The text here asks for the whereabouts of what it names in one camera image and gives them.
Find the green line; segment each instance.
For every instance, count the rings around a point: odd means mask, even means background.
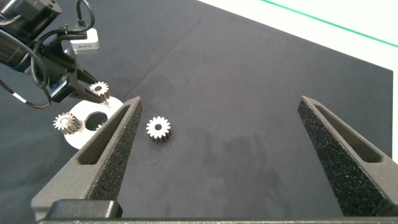
[[[372,37],[372,36],[367,35],[367,34],[363,34],[363,33],[361,33],[361,32],[358,32],[358,31],[355,31],[355,30],[352,30],[352,29],[349,29],[349,28],[340,26],[340,25],[338,25],[338,24],[334,24],[334,23],[332,23],[332,22],[328,22],[328,21],[326,21],[326,20],[324,20],[324,19],[320,19],[320,18],[317,18],[317,17],[315,17],[315,16],[308,15],[308,14],[306,14],[306,13],[304,13],[304,12],[300,12],[300,11],[297,11],[297,10],[295,10],[295,9],[291,9],[291,8],[289,8],[289,7],[286,7],[286,6],[283,6],[283,5],[274,3],[274,2],[272,2],[272,1],[268,1],[268,0],[261,0],[261,1],[266,2],[266,3],[269,3],[269,4],[272,4],[272,5],[274,5],[274,6],[281,7],[281,8],[283,8],[283,9],[287,9],[287,10],[292,11],[292,12],[296,12],[296,13],[298,13],[298,14],[300,14],[300,15],[307,16],[307,17],[309,17],[309,18],[311,18],[311,19],[315,19],[315,20],[318,20],[318,21],[320,21],[320,22],[324,22],[324,23],[326,23],[326,24],[329,24],[329,25],[338,27],[338,28],[340,28],[340,29],[347,30],[347,31],[349,31],[349,32],[353,32],[354,34],[358,34],[358,35],[361,35],[361,36],[363,36],[363,37],[367,37],[367,38],[369,38],[369,39],[376,40],[376,41],[378,41],[378,42],[382,42],[383,44],[388,44],[388,45],[390,45],[390,46],[393,46],[393,47],[397,47],[397,48],[398,48],[398,45],[396,45],[396,44],[393,44],[393,43],[387,42],[387,41],[385,41],[385,40],[381,40],[381,39]]]

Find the white paper circle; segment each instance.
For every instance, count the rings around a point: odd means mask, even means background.
[[[122,107],[122,105],[123,103],[120,100],[112,96],[109,97],[107,102],[100,104],[85,100],[81,101],[70,110],[70,113],[82,123],[81,128],[76,133],[64,135],[65,139],[74,148],[81,149],[97,132],[90,131],[86,128],[87,118],[91,114],[102,112],[107,115],[108,119],[110,119],[112,115],[115,114],[120,107]]]

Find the black cloth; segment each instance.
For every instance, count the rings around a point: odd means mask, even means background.
[[[74,2],[59,3],[49,29],[76,24]],[[90,3],[101,52],[79,62],[116,98],[144,104],[124,217],[342,216],[296,112],[302,95],[391,156],[390,70],[198,1]],[[0,72],[44,102],[31,77]],[[76,153],[52,121],[78,101],[35,110],[0,93],[0,223],[32,223],[32,197]],[[166,144],[146,134],[154,116],[171,123]]]

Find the gear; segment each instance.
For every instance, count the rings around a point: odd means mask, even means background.
[[[62,134],[73,134],[81,127],[81,122],[71,113],[62,113],[54,120],[54,127]]]
[[[160,116],[147,123],[147,130],[149,138],[154,142],[167,141],[172,134],[170,123],[168,123],[168,120],[161,118]]]
[[[92,84],[90,86],[90,91],[101,97],[104,101],[109,99],[109,97],[111,96],[109,93],[109,86],[105,82],[97,82]]]

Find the black cable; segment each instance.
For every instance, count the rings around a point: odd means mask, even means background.
[[[88,12],[90,13],[90,23],[88,24],[88,26],[86,26],[82,29],[69,30],[68,32],[70,32],[71,34],[79,34],[81,32],[86,32],[94,26],[95,16],[94,16],[94,12],[93,12],[93,9],[91,8],[90,4],[87,2],[87,0],[76,0],[76,11],[77,11],[77,18],[78,18],[77,21],[79,23],[79,26],[85,25],[85,20],[83,19],[82,15],[81,15],[81,9],[80,9],[80,4],[82,2],[87,7]]]
[[[77,14],[78,14],[78,21],[83,21],[83,23],[84,23],[84,19],[81,16],[81,10],[80,10],[81,2],[83,2],[85,4],[85,6],[88,9],[88,12],[90,13],[90,24],[88,24],[88,26],[85,26],[82,29],[67,29],[67,30],[57,29],[57,30],[52,30],[50,32],[47,32],[37,41],[37,43],[33,49],[33,52],[35,54],[37,54],[39,52],[43,42],[47,38],[49,38],[50,36],[52,36],[54,34],[62,34],[62,33],[79,34],[79,33],[88,31],[89,29],[91,29],[94,26],[94,22],[95,22],[94,12],[93,12],[93,9],[91,8],[90,4],[86,0],[76,0],[76,10],[77,10]],[[35,63],[32,58],[30,59],[30,71],[32,73],[33,79],[35,79],[35,82],[37,80],[40,83],[40,80],[37,78]]]
[[[25,100],[18,93],[14,92],[11,88],[9,88],[1,79],[0,79],[0,86],[2,86],[5,90],[7,90],[9,93],[11,93],[12,96],[14,96],[18,100],[21,100],[23,103],[25,103],[33,108],[44,109],[44,108],[48,108],[51,105],[51,96],[50,96],[49,91],[46,88],[43,89],[43,91],[47,97],[48,102],[44,105],[37,105],[37,104],[31,103],[31,102]]]
[[[39,58],[39,56],[36,53],[34,53],[34,51],[32,49],[30,49],[28,46],[26,46],[26,44],[22,43],[20,40],[18,40],[17,38],[13,37],[12,35],[7,33],[6,31],[0,29],[0,35],[2,35],[3,37],[8,38],[11,41],[13,41],[15,44],[17,44],[20,48],[25,50],[31,56],[31,60],[33,61],[33,64],[36,63],[39,66],[39,68],[42,71],[42,75],[43,75],[43,81],[40,81],[35,75],[33,76],[33,79],[35,80],[35,83],[36,83],[36,85],[39,88],[41,88],[41,89],[46,88],[47,85],[49,84],[49,76],[47,75],[47,70],[45,69],[44,63]]]
[[[22,19],[22,16],[18,15],[16,17],[11,18],[11,19],[6,19],[4,21],[0,21],[0,26],[6,26],[6,25],[9,25],[9,24],[13,24],[15,22],[20,21],[21,19]]]

